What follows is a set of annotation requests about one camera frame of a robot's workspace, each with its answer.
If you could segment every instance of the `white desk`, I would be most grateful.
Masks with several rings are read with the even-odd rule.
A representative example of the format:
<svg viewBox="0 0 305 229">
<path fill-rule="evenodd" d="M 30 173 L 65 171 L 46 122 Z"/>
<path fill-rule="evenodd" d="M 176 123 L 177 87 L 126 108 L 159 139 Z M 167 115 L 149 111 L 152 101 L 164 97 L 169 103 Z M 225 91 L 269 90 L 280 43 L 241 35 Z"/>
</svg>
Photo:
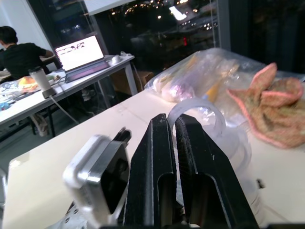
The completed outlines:
<svg viewBox="0 0 305 229">
<path fill-rule="evenodd" d="M 168 114 L 173 106 L 141 92 L 12 160 L 4 229 L 43 229 L 59 221 L 72 201 L 62 173 L 88 139 L 94 134 L 114 137 L 125 126 L 132 131 L 127 147 L 131 158 L 150 119 L 160 113 Z M 248 136 L 255 174 L 266 185 L 261 191 L 266 222 L 304 223 L 304 147 L 281 150 L 257 140 L 251 133 Z"/>
<path fill-rule="evenodd" d="M 54 89 L 57 92 L 57 95 L 54 96 L 55 100 L 59 101 L 65 98 L 66 96 L 69 96 L 123 68 L 125 68 L 132 95 L 137 94 L 137 88 L 130 66 L 130 61 L 133 59 L 134 56 L 123 56 L 121 62 L 119 62 L 118 64 L 110 63 L 111 66 L 107 69 L 93 73 L 70 83 L 61 84 L 65 93 L 63 93 L 62 89 L 59 86 L 55 87 Z M 36 92 L 33 95 L 30 95 L 29 97 L 17 101 L 8 110 L 0 112 L 0 128 L 10 126 L 13 123 L 18 122 L 52 104 L 53 101 L 51 99 L 43 98 L 41 91 Z"/>
</svg>

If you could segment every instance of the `laptop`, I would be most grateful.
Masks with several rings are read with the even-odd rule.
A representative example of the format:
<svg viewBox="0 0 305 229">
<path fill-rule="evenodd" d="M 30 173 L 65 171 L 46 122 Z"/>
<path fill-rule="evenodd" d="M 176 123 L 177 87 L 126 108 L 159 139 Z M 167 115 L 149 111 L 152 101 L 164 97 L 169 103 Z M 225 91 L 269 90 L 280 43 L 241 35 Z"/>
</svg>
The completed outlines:
<svg viewBox="0 0 305 229">
<path fill-rule="evenodd" d="M 55 52 L 66 72 L 66 83 L 110 67 L 96 35 L 56 48 Z"/>
</svg>

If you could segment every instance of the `pink towel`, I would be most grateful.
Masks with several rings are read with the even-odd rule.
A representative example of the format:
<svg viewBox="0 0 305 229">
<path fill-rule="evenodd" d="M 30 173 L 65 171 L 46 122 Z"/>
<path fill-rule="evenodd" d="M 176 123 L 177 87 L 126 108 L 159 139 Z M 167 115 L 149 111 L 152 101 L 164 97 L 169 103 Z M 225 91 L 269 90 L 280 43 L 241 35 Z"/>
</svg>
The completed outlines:
<svg viewBox="0 0 305 229">
<path fill-rule="evenodd" d="M 295 78 L 274 81 L 277 66 L 259 71 L 246 90 L 227 90 L 247 118 L 254 135 L 281 148 L 305 143 L 303 87 Z"/>
</svg>

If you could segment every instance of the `laptop screen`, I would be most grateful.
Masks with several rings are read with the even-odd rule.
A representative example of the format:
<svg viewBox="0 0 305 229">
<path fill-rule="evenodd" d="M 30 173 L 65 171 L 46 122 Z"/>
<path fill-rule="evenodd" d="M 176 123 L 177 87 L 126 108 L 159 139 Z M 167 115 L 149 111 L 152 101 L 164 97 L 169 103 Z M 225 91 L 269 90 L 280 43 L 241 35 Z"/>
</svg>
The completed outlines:
<svg viewBox="0 0 305 229">
<path fill-rule="evenodd" d="M 65 71 L 104 57 L 95 36 L 59 47 L 55 51 Z"/>
</svg>

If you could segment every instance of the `black t-shirt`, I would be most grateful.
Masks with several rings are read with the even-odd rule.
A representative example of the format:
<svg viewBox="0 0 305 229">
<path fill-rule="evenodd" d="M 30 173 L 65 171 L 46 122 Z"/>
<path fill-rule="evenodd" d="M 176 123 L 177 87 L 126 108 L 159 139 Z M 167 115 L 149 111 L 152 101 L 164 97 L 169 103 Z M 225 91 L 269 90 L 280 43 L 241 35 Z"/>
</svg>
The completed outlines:
<svg viewBox="0 0 305 229">
<path fill-rule="evenodd" d="M 43 67 L 40 59 L 46 55 L 46 50 L 33 43 L 9 46 L 0 53 L 0 70 L 6 68 L 14 80 L 29 75 L 29 69 Z"/>
</svg>

